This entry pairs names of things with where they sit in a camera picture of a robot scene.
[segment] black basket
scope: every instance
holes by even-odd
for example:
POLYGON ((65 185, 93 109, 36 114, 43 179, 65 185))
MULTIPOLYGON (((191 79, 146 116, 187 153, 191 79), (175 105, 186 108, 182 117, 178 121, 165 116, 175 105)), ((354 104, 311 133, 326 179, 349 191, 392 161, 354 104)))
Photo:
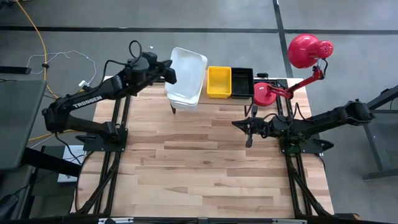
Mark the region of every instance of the black basket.
POLYGON ((254 96, 253 69, 232 68, 232 94, 235 99, 248 99, 254 96))

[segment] gray floor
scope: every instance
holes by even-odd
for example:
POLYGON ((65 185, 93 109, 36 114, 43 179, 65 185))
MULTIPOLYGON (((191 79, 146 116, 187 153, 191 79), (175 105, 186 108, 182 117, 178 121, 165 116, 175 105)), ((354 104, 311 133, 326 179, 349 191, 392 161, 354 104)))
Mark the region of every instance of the gray floor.
MULTIPOLYGON (((279 4, 285 29, 398 29, 398 1, 394 0, 279 0, 279 4)), ((38 26, 277 28, 272 0, 32 0, 24 3, 24 7, 38 26)), ((29 22, 17 7, 13 7, 0 11, 0 24, 28 26, 29 22)), ((155 52, 159 58, 169 58, 171 50, 178 46, 206 55, 209 65, 251 67, 255 72, 268 72, 271 77, 286 77, 278 34, 42 32, 42 35, 48 52, 77 50, 95 60, 99 74, 93 83, 100 81, 105 60, 125 61, 129 57, 127 44, 132 39, 139 40, 144 50, 155 52)), ((286 34, 288 44, 294 36, 286 34)), ((355 98, 367 102, 398 84, 394 70, 398 35, 323 34, 318 37, 331 40, 335 52, 328 59, 326 79, 307 87, 313 114, 355 98)), ((1 31, 0 40, 1 64, 24 66, 30 55, 42 54, 35 32, 1 31)), ((34 71, 40 70, 41 59, 31 62, 34 71)), ((90 79, 94 72, 89 61, 73 54, 69 60, 58 56, 50 66, 48 83, 59 94, 75 91, 77 84, 82 79, 90 79)), ((112 65, 108 74, 120 69, 112 65)), ((310 75, 310 69, 293 68, 294 77, 310 75)), ((1 77, 15 78, 14 75, 1 77)), ((42 75, 19 77, 38 78, 42 75)), ((51 99, 45 98, 42 108, 50 102, 51 99)), ((94 108, 89 106, 75 114, 90 119, 94 108)), ((398 108, 398 101, 393 108, 398 108)), ((44 133, 44 121, 38 115, 32 137, 44 133)), ((363 128, 344 126, 324 132, 321 137, 335 143, 335 147, 325 153, 335 212, 354 212, 365 220, 397 223, 398 177, 362 181, 363 174, 376 171, 363 128)), ((73 134, 65 134, 62 138, 70 144, 78 143, 73 134)), ((45 144, 59 145, 55 139, 45 144)), ((40 199, 34 213, 37 216, 67 213, 47 209, 51 202, 70 203, 70 193, 62 193, 59 197, 50 195, 40 199)))

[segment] yellow basket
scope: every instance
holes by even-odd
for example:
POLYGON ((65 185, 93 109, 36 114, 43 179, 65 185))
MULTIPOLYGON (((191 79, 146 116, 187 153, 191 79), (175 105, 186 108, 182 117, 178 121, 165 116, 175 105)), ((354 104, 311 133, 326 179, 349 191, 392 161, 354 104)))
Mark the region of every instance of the yellow basket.
POLYGON ((232 93, 231 67, 209 66, 207 95, 210 98, 227 99, 232 93))

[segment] wooden table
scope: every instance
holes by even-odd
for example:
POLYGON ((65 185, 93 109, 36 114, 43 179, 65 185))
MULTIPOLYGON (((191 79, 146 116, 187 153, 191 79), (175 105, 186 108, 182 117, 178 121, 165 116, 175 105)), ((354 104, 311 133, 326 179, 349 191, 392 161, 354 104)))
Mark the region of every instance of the wooden table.
MULTIPOLYGON (((288 84, 300 80, 291 78, 288 84)), ((295 102, 304 116, 311 116, 304 88, 295 92, 293 106, 295 102)), ((113 105, 111 100, 99 102, 94 121, 110 121, 113 105)), ((276 104, 259 108, 258 116, 276 113, 276 109, 276 104)), ((232 105, 204 104, 174 115, 164 85, 142 90, 130 105, 129 137, 112 215, 292 218, 287 169, 278 140, 253 136, 252 148, 245 148, 247 136, 231 125, 239 119, 244 119, 242 106, 232 105)), ((98 185, 103 156, 103 152, 93 153, 83 168, 78 207, 98 185)), ((309 189, 333 213, 322 162, 303 154, 303 164, 309 189)), ((304 211, 300 190, 298 194, 304 211)))

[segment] white container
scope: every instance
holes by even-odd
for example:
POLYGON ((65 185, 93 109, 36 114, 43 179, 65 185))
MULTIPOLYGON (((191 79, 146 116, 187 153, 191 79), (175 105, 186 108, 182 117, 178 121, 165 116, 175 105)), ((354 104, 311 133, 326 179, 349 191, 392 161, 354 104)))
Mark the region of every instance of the white container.
POLYGON ((198 104, 207 67, 207 58, 201 54, 176 47, 172 51, 171 68, 175 70, 176 84, 165 84, 167 98, 176 109, 193 109, 198 104))

